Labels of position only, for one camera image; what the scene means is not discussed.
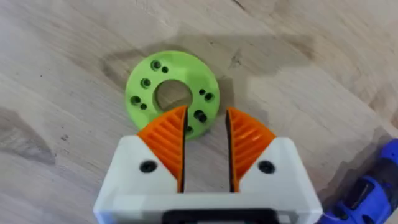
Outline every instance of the blue object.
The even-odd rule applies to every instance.
[[[319,224],[382,224],[398,205],[398,139],[386,144],[379,160],[331,207]]]

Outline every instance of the bolt hole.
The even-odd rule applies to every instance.
[[[205,95],[205,100],[206,100],[207,102],[210,102],[213,98],[214,98],[214,95],[213,95],[212,93],[207,93],[207,94]]]
[[[160,69],[161,66],[162,66],[162,64],[161,64],[160,61],[158,61],[158,60],[153,60],[153,61],[150,63],[150,67],[151,67],[151,69],[154,70],[154,71]]]
[[[147,79],[147,78],[143,78],[143,79],[141,80],[141,86],[142,86],[143,88],[149,88],[149,86],[150,86],[150,80]]]
[[[195,119],[197,119],[197,120],[198,120],[199,122],[201,122],[201,123],[204,123],[204,122],[207,121],[207,116],[206,116],[205,112],[203,112],[202,110],[196,110],[196,111],[193,113],[193,117],[194,117]]]
[[[275,172],[275,166],[269,161],[260,161],[259,170],[265,174],[273,174]]]
[[[185,130],[187,134],[191,134],[193,132],[193,128],[191,126],[187,126],[187,129]]]
[[[130,102],[132,105],[138,105],[141,102],[141,98],[139,96],[132,96]]]
[[[157,168],[157,163],[155,161],[150,161],[150,160],[141,162],[141,165],[139,166],[139,170],[145,174],[155,171],[156,168]]]
[[[169,68],[167,68],[166,66],[162,67],[162,72],[163,73],[169,72]]]
[[[206,93],[206,90],[204,90],[204,89],[199,90],[199,94],[200,94],[201,96],[203,96],[205,93]]]

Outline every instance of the wooden table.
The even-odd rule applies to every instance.
[[[119,138],[137,131],[126,80],[171,49],[201,58],[221,88],[214,127],[187,143],[188,191],[228,190],[232,105],[294,140],[329,205],[398,136],[397,9],[393,0],[0,0],[0,222],[95,223]]]

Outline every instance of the green 3d printed disc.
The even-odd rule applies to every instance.
[[[164,112],[158,105],[155,91],[166,80],[178,80],[191,91],[186,138],[203,134],[216,118],[220,91],[213,72],[201,60],[185,52],[159,52],[135,67],[126,86],[126,108],[130,118],[142,129]]]

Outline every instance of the screw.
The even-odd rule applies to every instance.
[[[156,168],[157,168],[157,163],[155,161],[144,161],[139,166],[139,170],[141,170],[141,172],[145,174],[155,171]]]
[[[197,119],[197,120],[198,120],[199,122],[201,122],[201,123],[204,123],[204,122],[207,121],[207,116],[206,116],[205,112],[203,112],[202,110],[196,110],[196,111],[193,113],[193,117],[194,117],[195,119]]]
[[[275,166],[269,161],[260,161],[259,170],[265,174],[273,174],[275,172]]]

